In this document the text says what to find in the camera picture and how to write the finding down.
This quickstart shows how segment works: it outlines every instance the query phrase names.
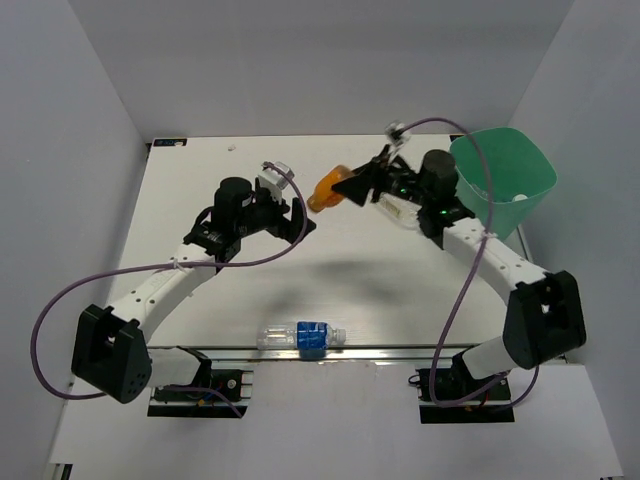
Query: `black arm joint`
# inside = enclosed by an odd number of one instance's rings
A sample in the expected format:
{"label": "black arm joint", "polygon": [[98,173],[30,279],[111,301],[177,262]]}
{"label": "black arm joint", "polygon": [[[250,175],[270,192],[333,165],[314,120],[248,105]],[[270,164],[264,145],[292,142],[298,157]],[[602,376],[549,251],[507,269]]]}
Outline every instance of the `black arm joint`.
{"label": "black arm joint", "polygon": [[418,211],[420,230],[440,248],[443,248],[444,229],[453,227],[455,222],[463,218],[475,218],[475,215],[458,197],[441,202],[426,202]]}
{"label": "black arm joint", "polygon": [[[464,352],[460,352],[453,357],[450,368],[438,368],[436,370],[434,387],[440,400],[457,400],[458,398],[466,397],[493,379],[493,377],[482,380],[474,379],[462,359],[463,354]],[[431,396],[429,395],[429,369],[421,369],[419,374],[422,391],[421,398],[425,401],[431,401]],[[484,395],[484,393],[479,394],[477,398],[481,399]]]}
{"label": "black arm joint", "polygon": [[80,315],[71,371],[120,403],[146,387],[151,360],[139,322],[125,322],[113,308],[90,305]]}
{"label": "black arm joint", "polygon": [[206,254],[215,256],[218,262],[229,262],[240,251],[240,235],[216,231],[211,222],[198,223],[185,235],[185,245],[202,247]]}
{"label": "black arm joint", "polygon": [[562,271],[516,285],[502,338],[511,358],[525,369],[584,345],[587,334],[576,279]]}

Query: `clear plastic bottle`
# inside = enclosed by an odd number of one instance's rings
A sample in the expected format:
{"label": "clear plastic bottle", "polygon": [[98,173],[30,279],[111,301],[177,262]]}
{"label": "clear plastic bottle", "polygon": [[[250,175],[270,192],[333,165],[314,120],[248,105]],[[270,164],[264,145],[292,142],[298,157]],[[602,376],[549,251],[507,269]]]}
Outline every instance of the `clear plastic bottle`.
{"label": "clear plastic bottle", "polygon": [[418,230],[418,210],[420,207],[409,200],[402,200],[383,193],[380,195],[378,203],[374,203],[376,208],[388,216],[394,223],[408,230]]}
{"label": "clear plastic bottle", "polygon": [[298,322],[290,325],[269,325],[258,335],[260,350],[326,350],[330,345],[342,345],[347,332],[331,328],[325,322]]}

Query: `green plastic bin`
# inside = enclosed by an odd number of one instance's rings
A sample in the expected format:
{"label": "green plastic bin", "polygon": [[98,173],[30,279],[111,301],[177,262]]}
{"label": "green plastic bin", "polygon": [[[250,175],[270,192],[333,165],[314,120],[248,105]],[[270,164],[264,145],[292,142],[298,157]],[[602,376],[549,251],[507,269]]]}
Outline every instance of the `green plastic bin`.
{"label": "green plastic bin", "polygon": [[[473,133],[491,171],[494,205],[491,230],[504,240],[555,186],[558,176],[540,149],[521,131],[500,127]],[[460,201],[486,224],[487,182],[482,162],[466,137],[453,141]],[[526,195],[526,199],[514,200]]]}

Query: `gray wall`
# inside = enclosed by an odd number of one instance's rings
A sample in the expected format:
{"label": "gray wall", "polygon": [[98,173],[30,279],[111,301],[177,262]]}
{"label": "gray wall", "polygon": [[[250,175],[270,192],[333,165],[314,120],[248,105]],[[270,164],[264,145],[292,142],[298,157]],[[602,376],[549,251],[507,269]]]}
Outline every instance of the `gray wall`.
{"label": "gray wall", "polygon": [[[36,382],[29,335],[58,290],[112,265],[145,149],[66,0],[0,2],[0,477],[39,478],[62,409]],[[48,319],[40,358],[70,378],[88,287]]]}
{"label": "gray wall", "polygon": [[70,3],[150,139],[504,125],[572,0]]}
{"label": "gray wall", "polygon": [[640,478],[640,4],[576,0],[511,124],[558,170],[526,231],[539,262],[578,278],[578,359],[625,474]]}

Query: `white tabletop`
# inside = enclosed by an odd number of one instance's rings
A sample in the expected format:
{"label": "white tabletop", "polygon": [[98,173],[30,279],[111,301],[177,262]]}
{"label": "white tabletop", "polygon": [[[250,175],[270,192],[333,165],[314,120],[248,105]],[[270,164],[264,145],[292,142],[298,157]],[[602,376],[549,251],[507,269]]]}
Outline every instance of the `white tabletop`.
{"label": "white tabletop", "polygon": [[[449,144],[448,135],[417,135],[403,156],[418,166],[426,151]],[[309,195],[335,165],[359,166],[383,145],[381,136],[315,136],[190,138],[184,147],[153,147],[121,266],[167,261],[226,177],[253,180],[263,161],[281,161]],[[317,230],[283,259],[228,269],[200,287],[150,344],[255,346],[260,325],[300,319],[345,328],[350,345],[435,344],[468,269],[373,206],[345,201],[313,220]],[[235,260],[262,258],[286,245],[263,232],[244,240]],[[144,278],[118,278],[112,299]],[[500,298],[476,280],[448,343],[499,335],[504,316]]]}
{"label": "white tabletop", "polygon": [[[265,160],[296,172],[305,194],[333,166],[358,166],[382,147],[373,136],[198,138],[153,148],[122,266],[167,260],[220,180],[253,178]],[[414,165],[445,135],[416,136]],[[164,322],[155,345],[254,346],[262,323],[299,319],[346,328],[352,345],[434,344],[467,269],[372,207],[345,202],[314,217],[318,229],[281,261],[223,271]],[[236,260],[285,247],[263,233]],[[117,280],[113,296],[144,275]],[[476,280],[449,338],[484,341],[501,332],[505,307]],[[51,461],[74,464],[73,480],[598,479],[619,475],[611,439],[586,371],[542,368],[516,422],[421,425],[410,363],[256,364],[245,418],[146,416],[149,394],[71,402]],[[529,372],[515,370],[517,395]],[[78,381],[74,393],[92,391]]]}

